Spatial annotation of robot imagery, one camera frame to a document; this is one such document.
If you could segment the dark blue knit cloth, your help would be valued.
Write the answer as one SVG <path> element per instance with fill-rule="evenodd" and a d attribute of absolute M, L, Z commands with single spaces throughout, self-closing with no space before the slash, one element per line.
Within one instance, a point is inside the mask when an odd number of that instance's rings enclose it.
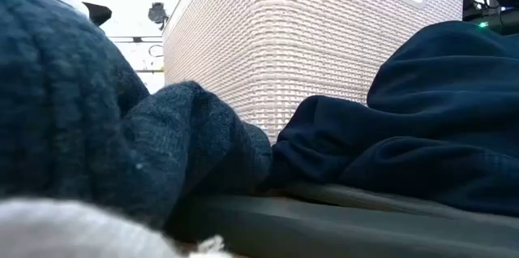
<path fill-rule="evenodd" d="M 268 137 L 188 81 L 150 93 L 87 17 L 0 0 L 0 198 L 82 200 L 162 227 L 191 193 L 242 194 Z"/>

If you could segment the dark navy printed garment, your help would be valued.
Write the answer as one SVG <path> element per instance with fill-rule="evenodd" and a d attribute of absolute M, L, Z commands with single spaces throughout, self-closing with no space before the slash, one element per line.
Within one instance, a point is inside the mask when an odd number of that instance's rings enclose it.
<path fill-rule="evenodd" d="M 423 28 L 379 69 L 365 104 L 302 101 L 266 187 L 306 181 L 519 217 L 519 35 Z"/>

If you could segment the black background fixture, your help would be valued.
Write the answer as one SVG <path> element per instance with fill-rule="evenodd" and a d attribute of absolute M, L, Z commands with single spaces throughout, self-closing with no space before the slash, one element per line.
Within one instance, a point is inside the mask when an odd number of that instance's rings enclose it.
<path fill-rule="evenodd" d="M 169 16 L 165 12 L 163 2 L 153 2 L 152 6 L 148 9 L 148 18 L 155 24 L 159 24 L 159 30 L 163 31 L 165 24 L 169 20 Z"/>

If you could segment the white plastic laundry basket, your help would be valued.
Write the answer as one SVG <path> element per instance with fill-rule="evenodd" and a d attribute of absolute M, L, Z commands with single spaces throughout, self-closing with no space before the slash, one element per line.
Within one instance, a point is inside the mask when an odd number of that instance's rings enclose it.
<path fill-rule="evenodd" d="M 364 102 L 403 43 L 461 13 L 462 0 L 179 0 L 165 82 L 199 83 L 275 140 L 306 97 Z"/>

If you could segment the white fluffy cloth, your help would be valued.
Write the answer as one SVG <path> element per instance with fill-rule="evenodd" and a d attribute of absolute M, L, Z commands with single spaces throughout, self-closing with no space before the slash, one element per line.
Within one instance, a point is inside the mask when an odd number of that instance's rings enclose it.
<path fill-rule="evenodd" d="M 0 258 L 234 258 L 220 235 L 189 252 L 159 230 L 74 200 L 0 202 Z"/>

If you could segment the dark grey clothes hanger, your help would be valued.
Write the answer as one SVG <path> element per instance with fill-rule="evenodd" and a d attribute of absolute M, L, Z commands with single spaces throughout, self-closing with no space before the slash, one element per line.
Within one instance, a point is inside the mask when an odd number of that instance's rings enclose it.
<path fill-rule="evenodd" d="M 519 258 L 519 218 L 338 185 L 193 196 L 165 229 L 190 243 L 220 234 L 250 258 Z"/>

